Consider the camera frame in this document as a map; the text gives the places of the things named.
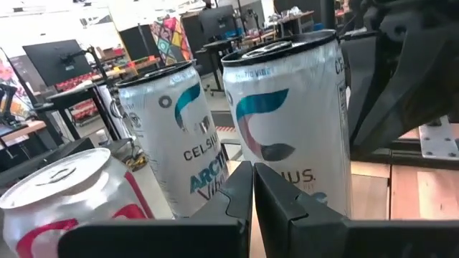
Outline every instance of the energy drink can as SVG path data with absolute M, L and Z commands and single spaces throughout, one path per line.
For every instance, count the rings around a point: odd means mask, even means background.
M 118 87 L 121 105 L 174 216 L 191 216 L 228 175 L 192 62 L 135 76 Z
M 109 219 L 152 219 L 128 167 L 106 148 L 54 162 L 1 198 L 4 239 L 19 258 L 57 258 L 59 238 L 74 227 Z
M 344 62 L 334 30 L 227 55 L 223 82 L 247 160 L 351 216 Z

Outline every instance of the black table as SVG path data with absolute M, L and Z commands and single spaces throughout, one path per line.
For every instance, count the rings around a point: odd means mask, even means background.
M 217 68 L 215 67 L 214 58 L 213 56 L 217 56 L 217 66 L 220 72 L 223 75 L 223 64 L 221 61 L 219 52 L 228 52 L 232 53 L 234 50 L 232 48 L 232 43 L 234 41 L 239 41 L 241 37 L 232 37 L 229 39 L 218 40 L 215 42 L 211 42 L 209 44 L 205 44 L 202 46 L 202 49 L 196 51 L 197 54 L 208 54 L 210 58 L 210 65 L 212 66 L 212 73 L 214 74 L 215 83 L 217 83 L 217 89 L 211 89 L 212 92 L 224 92 L 222 86 L 220 85 L 220 81 L 218 79 Z
M 19 131 L 19 130 L 21 130 L 23 128 L 26 128 L 27 126 L 28 126 L 27 124 L 20 124 L 20 125 L 17 125 L 17 126 L 8 126 L 8 125 L 0 124 L 0 146 L 4 147 L 6 153 L 8 153 L 10 158 L 13 158 L 14 156 L 9 152 L 8 145 L 3 140 L 3 137 L 5 137 L 7 135 L 10 135 L 10 134 L 12 134 L 14 132 L 17 132 L 17 131 Z M 26 148 L 24 147 L 24 144 L 22 142 L 20 142 L 19 146 L 24 151 L 26 156 L 29 157 L 29 153 L 26 151 Z
M 77 132 L 77 129 L 73 125 L 72 121 L 69 119 L 66 109 L 71 108 L 72 106 L 85 101 L 92 99 L 96 108 L 98 109 L 99 115 L 105 124 L 108 133 L 110 134 L 113 140 L 120 139 L 120 135 L 116 128 L 110 121 L 110 118 L 105 110 L 104 105 L 101 104 L 102 98 L 100 93 L 97 90 L 96 85 L 88 85 L 85 87 L 80 87 L 76 89 L 69 90 L 67 92 L 61 92 L 56 95 L 47 98 L 48 103 L 43 104 L 41 107 L 36 107 L 34 110 L 37 113 L 44 113 L 49 111 L 58 111 L 64 120 L 65 125 L 69 128 L 72 137 L 77 140 L 81 139 L 80 135 Z
M 60 160 L 61 158 L 79 153 L 80 151 L 89 150 L 91 148 L 94 148 L 94 145 L 87 137 L 61 145 L 55 150 L 47 151 L 46 153 L 33 157 L 32 159 L 25 161 L 18 166 L 1 172 L 0 186 L 5 186 L 8 183 L 22 179 L 31 173 L 34 173 L 35 171 L 45 167 L 46 165 Z

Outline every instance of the metal frame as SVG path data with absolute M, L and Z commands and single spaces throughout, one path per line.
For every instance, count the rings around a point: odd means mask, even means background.
M 459 161 L 424 158 L 418 139 L 398 139 L 387 148 L 380 148 L 367 156 L 351 156 L 352 161 L 383 163 L 394 166 L 415 166 L 458 170 Z

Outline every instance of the wooden surface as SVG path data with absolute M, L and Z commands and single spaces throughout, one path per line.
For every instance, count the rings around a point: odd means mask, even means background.
M 299 15 L 290 15 L 290 16 L 287 16 L 287 17 L 284 17 L 284 18 L 278 20 L 278 23 L 286 23 L 286 22 L 292 21 L 294 19 L 299 19 L 299 18 L 304 17 L 304 16 L 313 15 L 313 13 L 314 13 L 314 11 L 305 11 L 302 14 L 299 14 Z
M 239 164 L 239 161 L 228 161 L 229 172 L 232 173 Z M 352 212 L 354 219 L 388 218 L 388 178 L 389 165 L 352 163 Z M 250 241 L 250 257 L 266 257 L 260 225 L 258 224 L 255 199 L 252 208 Z
M 459 138 L 459 126 L 454 134 Z M 419 133 L 412 130 L 402 138 Z M 229 161 L 230 173 L 239 164 Z M 360 162 L 352 162 L 351 169 L 352 219 L 459 219 L 459 171 Z M 255 200 L 250 256 L 266 257 Z
M 36 131 L 46 127 L 46 124 L 43 121 L 32 121 L 32 122 L 28 122 L 27 125 L 29 125 L 29 126 L 26 127 L 26 128 L 23 128 L 21 130 L 18 130 L 18 131 L 14 132 L 14 133 L 8 134 L 8 135 L 2 137 L 1 139 L 4 142 L 7 142 L 7 141 L 10 141 L 10 140 L 14 140 L 16 138 L 19 138 L 21 136 L 29 135 L 29 133 L 36 132 Z
M 453 130 L 459 138 L 459 125 Z M 401 138 L 419 138 L 419 130 Z M 392 166 L 391 196 L 392 219 L 457 219 L 459 171 Z
M 268 32 L 268 33 L 264 33 L 263 35 L 261 35 L 261 40 L 264 40 L 265 38 L 267 37 L 272 37 L 272 36 L 275 36 L 275 32 Z M 241 44 L 242 45 L 251 45 L 251 44 L 254 44 L 256 42 L 259 42 L 260 41 L 260 37 L 259 36 L 251 36 L 251 37 L 245 37 L 244 39 L 242 39 L 242 42 Z
M 123 73 L 127 73 L 127 72 L 135 72 L 137 69 L 142 69 L 144 67 L 147 67 L 149 65 L 155 65 L 157 63 L 159 63 L 159 57 L 156 58 L 155 60 L 151 60 L 151 61 L 145 61 L 145 62 L 142 62 L 141 64 L 137 64 L 136 67 L 128 67 L 128 68 L 125 68 L 125 69 L 119 69 L 119 70 L 110 70 L 110 71 L 107 71 L 105 72 L 107 74 L 108 77 L 112 77 L 112 76 L 117 76 L 117 75 L 121 75 Z M 91 77 L 91 80 L 99 80 L 100 78 L 102 78 L 102 75 L 94 75 Z

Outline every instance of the white can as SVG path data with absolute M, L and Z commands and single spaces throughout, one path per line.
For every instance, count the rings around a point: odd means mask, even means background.
M 179 62 L 118 87 L 174 216 L 191 216 L 228 177 L 197 71 L 191 62 Z
M 107 110 L 107 115 L 110 116 L 113 121 L 113 126 L 120 133 L 121 139 L 133 139 L 131 135 L 132 128 L 125 124 L 123 113 L 118 109 L 115 98 L 110 94 L 107 85 L 98 86 L 98 90 L 105 109 Z
M 335 31 L 279 39 L 222 63 L 244 157 L 350 217 L 344 66 Z
M 19 258 L 57 258 L 60 237 L 79 225 L 153 218 L 129 168 L 106 148 L 34 172 L 0 198 L 0 208 L 5 242 Z

